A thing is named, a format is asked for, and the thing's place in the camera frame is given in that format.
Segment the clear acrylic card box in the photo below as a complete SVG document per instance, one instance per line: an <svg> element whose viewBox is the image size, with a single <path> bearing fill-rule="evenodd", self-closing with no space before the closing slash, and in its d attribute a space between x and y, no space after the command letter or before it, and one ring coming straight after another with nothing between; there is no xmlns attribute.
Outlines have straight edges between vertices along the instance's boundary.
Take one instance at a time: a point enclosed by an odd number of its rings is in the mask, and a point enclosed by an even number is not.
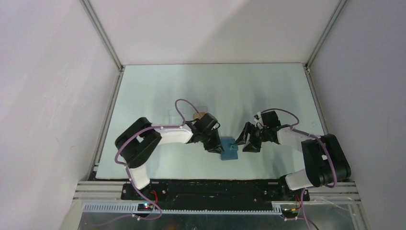
<svg viewBox="0 0 406 230"><path fill-rule="evenodd" d="M207 106L197 106L196 107L197 112L208 112L208 107ZM191 106L187 107L185 105L182 105L179 107L180 113L183 115L186 121L192 121L194 120L193 114L196 113L196 110L193 109ZM180 125L183 123L183 119L181 115L177 112L175 108L170 109L168 111L169 114L169 124L170 125Z"/></svg>

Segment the blue leather card holder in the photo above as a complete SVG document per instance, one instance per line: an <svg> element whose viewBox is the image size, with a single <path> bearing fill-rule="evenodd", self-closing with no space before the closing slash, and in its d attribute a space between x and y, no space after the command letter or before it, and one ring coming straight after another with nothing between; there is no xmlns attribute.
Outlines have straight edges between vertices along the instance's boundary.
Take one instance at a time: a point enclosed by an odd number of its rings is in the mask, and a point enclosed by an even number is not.
<svg viewBox="0 0 406 230"><path fill-rule="evenodd" d="M220 138L223 151L220 155L222 161L230 161L238 159L238 145L235 145L235 139L232 137Z"/></svg>

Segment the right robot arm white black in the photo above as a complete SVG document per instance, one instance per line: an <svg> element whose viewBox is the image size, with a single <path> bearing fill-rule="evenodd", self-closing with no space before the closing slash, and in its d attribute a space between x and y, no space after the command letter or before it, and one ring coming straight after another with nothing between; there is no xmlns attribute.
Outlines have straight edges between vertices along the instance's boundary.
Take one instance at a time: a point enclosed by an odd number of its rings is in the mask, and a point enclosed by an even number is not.
<svg viewBox="0 0 406 230"><path fill-rule="evenodd" d="M265 142L289 146L303 155L304 169L284 175L279 186L279 196L293 199L299 189L326 186L334 188L338 182L351 176L351 168L337 137L333 134L316 135L296 128L299 118L293 124L283 125L278 118L278 108L266 109L254 116L254 122L246 122L234 144L242 146L243 152L260 152Z"/></svg>

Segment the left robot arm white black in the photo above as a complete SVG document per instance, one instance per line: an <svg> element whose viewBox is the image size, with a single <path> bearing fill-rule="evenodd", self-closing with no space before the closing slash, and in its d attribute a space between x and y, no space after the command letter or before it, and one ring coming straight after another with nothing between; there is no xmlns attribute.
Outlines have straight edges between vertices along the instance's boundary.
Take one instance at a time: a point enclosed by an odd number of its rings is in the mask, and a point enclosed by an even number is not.
<svg viewBox="0 0 406 230"><path fill-rule="evenodd" d="M224 148L219 127L217 119L210 113L181 125L158 126L141 117L115 140L118 152L114 160L125 167L129 179L134 183L133 194L139 199L147 199L151 195L147 160L155 148L170 143L201 142L205 151L220 154Z"/></svg>

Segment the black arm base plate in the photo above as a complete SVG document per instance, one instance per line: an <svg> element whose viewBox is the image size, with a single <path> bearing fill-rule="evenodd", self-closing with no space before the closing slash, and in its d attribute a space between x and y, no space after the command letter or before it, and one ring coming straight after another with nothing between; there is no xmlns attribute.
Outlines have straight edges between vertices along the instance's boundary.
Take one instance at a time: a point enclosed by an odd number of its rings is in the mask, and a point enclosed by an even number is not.
<svg viewBox="0 0 406 230"><path fill-rule="evenodd" d="M283 179L254 180L180 180L152 179L138 190L153 201L164 202L180 195L236 196L259 195L271 201L295 201L302 190L291 190Z"/></svg>

